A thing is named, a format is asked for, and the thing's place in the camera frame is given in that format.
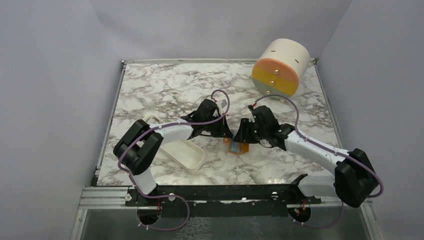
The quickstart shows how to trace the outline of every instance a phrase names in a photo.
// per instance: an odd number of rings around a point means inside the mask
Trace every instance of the white backdrop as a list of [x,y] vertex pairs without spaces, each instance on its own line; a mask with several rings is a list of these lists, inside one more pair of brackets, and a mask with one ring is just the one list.
[[275,39],[321,56],[350,0],[91,0],[122,59],[256,59]]
[[88,0],[0,1],[0,239],[67,240],[121,62]]
[[385,183],[373,201],[387,240],[424,234],[423,23],[422,0],[352,0],[318,62],[344,147]]

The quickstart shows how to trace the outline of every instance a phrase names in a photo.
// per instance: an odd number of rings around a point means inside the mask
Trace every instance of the cylindrical object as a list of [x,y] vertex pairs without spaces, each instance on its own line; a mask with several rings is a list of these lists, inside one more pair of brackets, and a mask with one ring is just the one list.
[[309,62],[309,52],[300,43],[285,38],[274,40],[253,66],[253,83],[263,94],[290,97],[298,89]]

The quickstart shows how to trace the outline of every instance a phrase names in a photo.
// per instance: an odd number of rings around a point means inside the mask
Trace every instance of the purple wire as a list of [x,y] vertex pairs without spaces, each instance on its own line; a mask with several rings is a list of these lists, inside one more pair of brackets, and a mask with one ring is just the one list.
[[[221,89],[217,89],[217,90],[215,90],[215,91],[213,91],[212,92],[212,94],[210,95],[210,98],[211,99],[213,99],[214,98],[214,94],[216,93],[216,92],[221,92],[221,93],[223,93],[224,95],[225,95],[225,97],[226,97],[226,99],[227,99],[227,102],[228,102],[228,106],[226,107],[226,110],[225,110],[225,112],[220,116],[220,117],[218,117],[217,119],[214,119],[214,120],[212,120],[212,121],[206,121],[206,122],[180,122],[180,123],[178,123],[178,122],[170,122],[170,123],[167,123],[167,124],[164,124],[164,125],[162,125],[161,126],[161,128],[167,128],[167,127],[171,127],[171,126],[176,126],[176,125],[208,125],[208,124],[213,124],[213,123],[216,123],[216,122],[218,122],[219,120],[221,120],[221,119],[223,119],[223,118],[225,118],[226,117],[226,115],[227,115],[227,113],[228,113],[228,111],[229,111],[229,109],[230,109],[230,97],[228,96],[228,94],[225,92],[225,91],[223,91],[223,90],[221,90]],[[132,182],[132,184],[134,184],[134,186],[135,186],[135,188],[137,189],[137,191],[143,196],[143,197],[145,197],[145,198],[148,198],[148,199],[160,199],[160,198],[169,198],[169,197],[175,197],[175,198],[178,198],[178,199],[181,199],[184,203],[185,203],[185,205],[187,206],[187,217],[185,218],[185,220],[184,220],[184,222],[182,223],[182,224],[180,224],[180,225],[178,225],[178,226],[176,226],[176,227],[172,227],[172,228],[160,228],[160,227],[154,227],[154,226],[147,226],[147,225],[144,225],[143,223],[141,223],[141,222],[139,222],[140,223],[140,225],[141,226],[143,226],[143,227],[147,227],[147,228],[150,228],[150,229],[154,229],[154,230],[160,230],[160,231],[174,231],[174,230],[177,230],[177,229],[179,229],[179,228],[181,228],[181,227],[183,227],[184,225],[186,225],[187,224],[187,222],[189,221],[189,218],[190,218],[190,206],[189,206],[189,203],[187,202],[187,200],[185,200],[182,196],[179,196],[179,195],[170,195],[170,194],[167,194],[167,195],[159,195],[159,196],[149,196],[149,195],[147,195],[147,194],[144,194],[142,191],[141,191],[141,189],[140,189],[140,187],[139,186],[137,186],[137,183],[136,183],[136,181],[134,180],[134,176],[130,173],[130,171],[128,170],[128,169],[126,169],[125,167],[123,167],[122,166],[122,161],[123,161],[123,159],[125,158],[125,156],[127,155],[127,153],[128,153],[128,151],[131,149],[131,148],[133,148],[141,139],[143,139],[148,133],[150,133],[150,132],[152,132],[152,131],[155,131],[155,130],[158,130],[160,127],[159,126],[155,126],[155,127],[152,127],[152,128],[150,128],[149,130],[147,130],[147,131],[145,131],[143,134],[141,134],[139,137],[137,137],[126,149],[125,149],[125,151],[122,153],[122,155],[120,156],[120,158],[119,158],[119,160],[118,160],[118,168],[120,169],[120,170],[122,170],[122,171],[124,171],[124,172],[126,172],[126,173],[128,173],[129,174],[129,179],[131,180],[131,182]]]
[[[289,99],[288,97],[285,97],[285,96],[283,96],[283,95],[280,95],[280,94],[269,94],[269,95],[264,95],[264,96],[262,96],[262,97],[260,97],[260,98],[258,98],[256,101],[254,101],[255,103],[257,103],[257,102],[259,102],[259,100],[262,100],[262,99],[264,99],[264,98],[267,98],[267,97],[271,97],[271,96],[275,96],[275,97],[281,97],[281,98],[283,98],[283,99],[285,99],[285,100],[287,100],[287,101],[289,101],[290,103],[291,103],[291,105],[293,105],[293,107],[294,107],[294,109],[296,110],[296,120],[294,121],[294,130],[296,131],[296,133],[302,138],[302,139],[304,139],[305,141],[308,141],[308,142],[310,142],[311,144],[313,144],[313,145],[315,145],[315,146],[317,146],[317,147],[319,147],[319,148],[321,148],[321,149],[323,149],[323,150],[325,150],[325,151],[327,151],[327,152],[330,152],[330,153],[332,153],[332,154],[337,154],[337,155],[339,155],[339,156],[342,156],[342,157],[344,157],[344,158],[347,158],[347,159],[349,159],[349,160],[351,160],[352,162],[354,162],[355,164],[357,164],[357,165],[359,165],[359,166],[361,166],[363,169],[365,169],[367,172],[369,172],[376,180],[377,180],[377,182],[378,182],[378,184],[380,185],[380,191],[378,192],[378,193],[376,193],[376,194],[374,194],[374,195],[370,195],[370,196],[368,196],[369,198],[376,198],[376,197],[378,197],[378,196],[380,196],[381,194],[383,194],[383,191],[384,191],[384,186],[383,186],[383,182],[382,182],[382,180],[377,176],[377,174],[374,172],[374,171],[372,171],[369,167],[367,167],[367,166],[365,166],[364,164],[362,164],[361,162],[359,162],[358,160],[356,160],[356,159],[354,159],[353,157],[351,157],[351,156],[349,156],[349,155],[346,155],[346,154],[344,154],[344,153],[341,153],[341,152],[336,152],[336,151],[334,151],[333,149],[331,149],[331,148],[328,148],[328,147],[326,147],[326,146],[324,146],[324,145],[322,145],[322,144],[319,144],[318,142],[316,142],[316,141],[313,141],[313,140],[311,140],[311,139],[309,139],[309,138],[307,138],[306,136],[304,136],[300,131],[299,131],[299,129],[298,129],[298,122],[299,122],[299,116],[300,116],[300,112],[299,112],[299,109],[298,109],[298,107],[296,106],[296,104],[291,100],[291,99]],[[311,225],[308,225],[308,224],[303,224],[303,226],[304,227],[307,227],[307,228],[312,228],[312,229],[325,229],[325,228],[330,228],[330,227],[332,227],[332,226],[334,226],[334,225],[336,225],[337,223],[339,223],[339,221],[340,221],[340,219],[342,219],[342,215],[343,215],[343,211],[344,211],[344,203],[343,203],[343,201],[341,202],[341,210],[340,210],[340,214],[338,215],[338,217],[337,217],[337,219],[334,221],[334,222],[332,222],[332,223],[330,223],[330,224],[328,224],[328,225],[325,225],[325,226],[311,226]]]

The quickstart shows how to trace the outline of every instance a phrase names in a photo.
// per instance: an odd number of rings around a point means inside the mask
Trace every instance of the purple cable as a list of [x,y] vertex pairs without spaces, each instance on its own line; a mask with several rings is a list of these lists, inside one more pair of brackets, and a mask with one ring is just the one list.
[[[306,141],[308,141],[308,142],[310,142],[311,144],[313,144],[313,145],[315,145],[315,146],[317,146],[317,147],[319,147],[319,148],[321,148],[321,149],[323,149],[323,150],[325,150],[325,151],[327,151],[327,152],[329,152],[329,153],[332,153],[332,154],[337,154],[337,155],[339,155],[339,156],[342,156],[342,157],[344,157],[344,158],[347,158],[347,159],[349,159],[349,160],[351,160],[352,162],[354,162],[355,164],[357,164],[357,165],[359,165],[359,166],[361,166],[363,169],[365,169],[367,172],[369,172],[376,180],[377,180],[377,182],[378,182],[378,184],[380,185],[380,191],[378,192],[378,193],[376,193],[376,194],[374,194],[374,195],[370,195],[370,196],[368,196],[369,198],[376,198],[376,197],[378,197],[378,196],[380,196],[381,194],[383,194],[383,191],[384,191],[384,186],[383,186],[383,182],[381,181],[381,179],[377,176],[377,174],[375,173],[375,172],[373,172],[369,167],[367,167],[367,166],[365,166],[364,164],[362,164],[361,162],[359,162],[358,160],[356,160],[356,159],[354,159],[353,157],[351,157],[351,156],[349,156],[349,155],[346,155],[346,154],[344,154],[344,153],[341,153],[341,152],[335,152],[333,149],[331,149],[331,148],[328,148],[328,147],[326,147],[326,146],[324,146],[324,145],[321,145],[321,144],[319,144],[318,142],[315,142],[315,141],[313,141],[313,140],[311,140],[311,139],[309,139],[309,138],[307,138],[306,136],[304,136],[300,131],[299,131],[299,129],[298,129],[298,122],[299,122],[299,116],[300,116],[300,112],[299,112],[299,109],[298,109],[298,107],[296,106],[296,104],[291,100],[291,99],[289,99],[288,97],[285,97],[285,96],[283,96],[283,95],[280,95],[280,94],[269,94],[269,95],[265,95],[265,96],[262,96],[262,97],[260,97],[260,98],[258,98],[256,101],[254,101],[255,103],[257,103],[257,102],[259,102],[259,100],[262,100],[262,99],[264,99],[264,98],[267,98],[267,97],[271,97],[271,96],[275,96],[275,97],[281,97],[281,98],[283,98],[283,99],[285,99],[285,100],[287,100],[287,101],[289,101],[290,103],[291,103],[291,105],[293,105],[293,107],[294,107],[294,109],[296,110],[296,120],[294,121],[294,130],[296,131],[296,133],[302,138],[302,139],[304,139],[304,140],[306,140]],[[328,224],[328,225],[325,225],[325,226],[311,226],[311,225],[307,225],[307,224],[303,224],[303,226],[305,226],[305,227],[307,227],[307,228],[312,228],[312,229],[325,229],[325,228],[329,228],[329,227],[332,227],[332,226],[334,226],[334,225],[336,225],[339,221],[340,221],[340,219],[342,218],[342,215],[343,215],[343,207],[344,206],[344,204],[343,204],[343,201],[341,202],[341,210],[340,210],[340,214],[338,215],[338,217],[337,217],[337,219],[334,221],[334,222],[332,222],[332,223],[330,223],[330,224]]]
[[[228,106],[227,106],[227,108],[226,108],[226,110],[225,110],[225,112],[220,116],[220,117],[218,117],[217,119],[215,119],[215,120],[212,120],[212,121],[206,121],[206,122],[170,122],[170,123],[167,123],[167,124],[164,124],[164,125],[162,125],[161,126],[161,128],[167,128],[167,127],[171,127],[171,126],[176,126],[176,125],[208,125],[208,124],[213,124],[213,123],[216,123],[216,122],[218,122],[219,120],[221,120],[221,119],[223,119],[223,118],[225,118],[226,117],[226,115],[227,115],[227,113],[228,113],[228,111],[229,111],[229,109],[230,109],[230,97],[228,96],[228,94],[225,92],[225,91],[223,91],[223,90],[221,90],[221,89],[217,89],[217,90],[215,90],[215,91],[213,91],[212,92],[212,94],[210,95],[210,98],[211,99],[213,99],[213,97],[214,97],[214,94],[216,93],[216,92],[221,92],[221,93],[223,93],[224,95],[225,95],[225,97],[226,97],[226,99],[227,99],[227,102],[228,102]],[[148,133],[150,133],[150,132],[152,132],[152,131],[155,131],[155,130],[158,130],[160,127],[159,126],[156,126],[156,127],[152,127],[152,128],[150,128],[149,130],[147,130],[147,131],[145,131],[143,134],[141,134],[139,137],[137,137],[126,149],[125,149],[125,151],[122,153],[122,155],[120,156],[120,158],[119,158],[119,160],[118,160],[118,168],[120,169],[120,170],[122,170],[122,171],[124,171],[124,172],[126,172],[126,173],[128,173],[129,174],[129,179],[131,180],[131,182],[132,182],[132,184],[134,184],[134,186],[135,186],[135,188],[137,189],[137,191],[143,196],[143,197],[145,197],[145,198],[148,198],[148,199],[160,199],[160,198],[168,198],[168,197],[175,197],[175,198],[178,198],[178,199],[181,199],[184,203],[185,203],[185,205],[187,206],[187,217],[185,218],[185,220],[184,220],[184,222],[182,223],[182,224],[180,224],[180,225],[178,225],[178,226],[176,226],[176,227],[172,227],[172,228],[160,228],[160,227],[154,227],[154,226],[147,226],[147,225],[144,225],[143,223],[139,223],[141,226],[143,226],[143,227],[146,227],[146,228],[150,228],[150,229],[154,229],[154,230],[160,230],[160,231],[174,231],[174,230],[177,230],[177,229],[179,229],[179,228],[181,228],[181,227],[183,227],[184,225],[186,225],[187,224],[187,222],[189,221],[189,218],[190,218],[190,206],[189,206],[189,203],[187,202],[187,200],[185,200],[182,196],[179,196],[179,195],[170,195],[170,194],[167,194],[167,195],[159,195],[159,196],[149,196],[149,195],[147,195],[147,194],[144,194],[142,191],[141,191],[141,189],[139,188],[139,186],[137,186],[137,183],[136,183],[136,181],[134,180],[134,177],[133,177],[133,175],[130,173],[130,171],[128,170],[128,169],[126,169],[125,167],[123,167],[122,166],[122,160],[125,158],[125,156],[127,155],[127,153],[128,153],[128,151],[131,149],[131,148],[133,148],[141,139],[143,139]]]

